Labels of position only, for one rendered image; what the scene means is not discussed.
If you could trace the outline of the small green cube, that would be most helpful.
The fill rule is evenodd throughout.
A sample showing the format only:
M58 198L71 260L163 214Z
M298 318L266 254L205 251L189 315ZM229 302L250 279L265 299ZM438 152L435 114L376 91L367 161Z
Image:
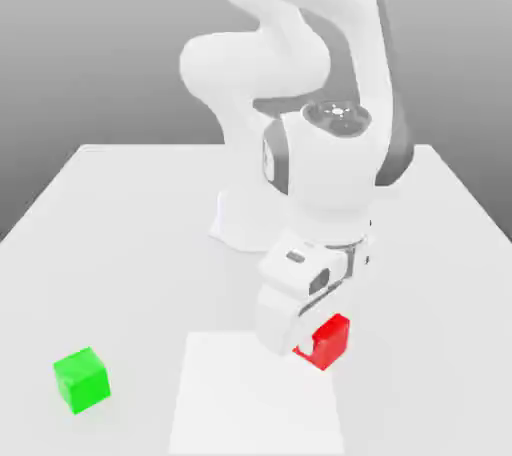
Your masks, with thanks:
M53 363L60 396L73 414L79 414L111 395L107 369L91 347Z

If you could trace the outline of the small red cube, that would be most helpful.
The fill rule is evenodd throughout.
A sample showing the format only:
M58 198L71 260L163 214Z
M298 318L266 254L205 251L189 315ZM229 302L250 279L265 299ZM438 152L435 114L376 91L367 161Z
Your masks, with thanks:
M311 354L307 355L299 346L293 352L317 369L325 371L345 352L349 330L350 320L336 313L312 334Z

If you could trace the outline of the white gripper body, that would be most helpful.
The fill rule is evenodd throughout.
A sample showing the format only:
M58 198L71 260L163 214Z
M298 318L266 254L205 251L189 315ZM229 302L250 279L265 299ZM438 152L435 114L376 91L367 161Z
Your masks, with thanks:
M306 356L313 353L313 334L348 303L349 292L341 283L316 302L300 303L277 288L263 284L257 296L255 329L259 341L272 353L283 356L296 347Z

